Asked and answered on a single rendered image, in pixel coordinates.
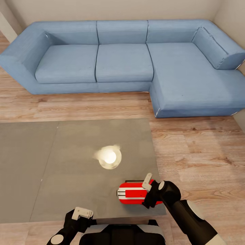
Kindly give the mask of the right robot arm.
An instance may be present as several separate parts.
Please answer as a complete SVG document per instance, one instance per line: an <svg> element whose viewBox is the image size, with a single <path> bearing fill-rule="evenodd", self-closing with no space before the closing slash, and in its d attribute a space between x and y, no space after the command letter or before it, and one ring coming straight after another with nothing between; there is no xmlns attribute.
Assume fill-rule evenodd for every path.
<svg viewBox="0 0 245 245"><path fill-rule="evenodd" d="M142 184L148 192L142 202L146 208L154 208L157 201L162 201L192 245L228 245L193 202L181 200L181 192L173 182L153 181L150 185L151 178L148 173Z"/></svg>

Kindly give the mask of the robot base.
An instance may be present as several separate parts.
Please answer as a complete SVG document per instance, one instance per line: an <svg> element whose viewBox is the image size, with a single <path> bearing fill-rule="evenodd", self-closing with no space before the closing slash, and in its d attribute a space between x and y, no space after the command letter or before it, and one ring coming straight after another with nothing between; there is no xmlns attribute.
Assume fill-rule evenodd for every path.
<svg viewBox="0 0 245 245"><path fill-rule="evenodd" d="M163 230L155 219L144 224L96 224L81 234L79 245L166 245Z"/></svg>

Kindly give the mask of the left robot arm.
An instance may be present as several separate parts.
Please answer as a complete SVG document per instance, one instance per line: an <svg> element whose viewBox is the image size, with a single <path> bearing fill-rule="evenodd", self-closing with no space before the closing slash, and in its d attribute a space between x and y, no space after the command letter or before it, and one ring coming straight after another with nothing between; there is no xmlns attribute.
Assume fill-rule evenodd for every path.
<svg viewBox="0 0 245 245"><path fill-rule="evenodd" d="M77 232L85 233L90 228L93 217L93 211L76 207L70 211L64 222L64 228L53 236L47 245L70 245Z"/></svg>

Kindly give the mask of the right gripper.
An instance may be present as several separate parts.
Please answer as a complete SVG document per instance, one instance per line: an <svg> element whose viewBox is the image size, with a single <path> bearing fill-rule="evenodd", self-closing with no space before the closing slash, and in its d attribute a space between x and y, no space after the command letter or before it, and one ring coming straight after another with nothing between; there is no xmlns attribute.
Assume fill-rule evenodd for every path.
<svg viewBox="0 0 245 245"><path fill-rule="evenodd" d="M149 207L152 207L154 208L155 205L156 205L156 202L157 201L160 201L158 200L155 195L154 195L154 189L156 188L156 186L158 185L158 183L156 181L153 181L151 183L151 191L147 193L146 197L145 197L145 200L144 202L142 202L142 204L149 209Z"/></svg>

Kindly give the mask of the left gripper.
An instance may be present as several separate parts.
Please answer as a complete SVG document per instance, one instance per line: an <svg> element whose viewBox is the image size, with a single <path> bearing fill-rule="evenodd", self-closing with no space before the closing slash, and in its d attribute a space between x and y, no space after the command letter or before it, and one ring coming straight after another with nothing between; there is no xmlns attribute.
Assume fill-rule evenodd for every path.
<svg viewBox="0 0 245 245"><path fill-rule="evenodd" d="M80 216L78 220L73 220L72 216L75 210L70 211L66 217L65 217L65 222L64 222L64 227L66 226L71 226L74 229L75 235L76 236L77 232L85 233L87 228L90 228L92 218Z"/></svg>

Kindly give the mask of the radio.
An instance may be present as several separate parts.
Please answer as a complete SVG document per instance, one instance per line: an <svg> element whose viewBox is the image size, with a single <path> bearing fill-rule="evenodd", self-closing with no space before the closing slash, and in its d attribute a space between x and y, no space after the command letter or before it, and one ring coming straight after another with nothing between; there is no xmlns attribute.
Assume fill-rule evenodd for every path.
<svg viewBox="0 0 245 245"><path fill-rule="evenodd" d="M144 180L126 180L125 183L119 186L116 195L123 204L140 204L144 202L147 195L147 190L143 189L142 182ZM154 180L151 179L150 185ZM163 203L162 201L157 201L157 204Z"/></svg>

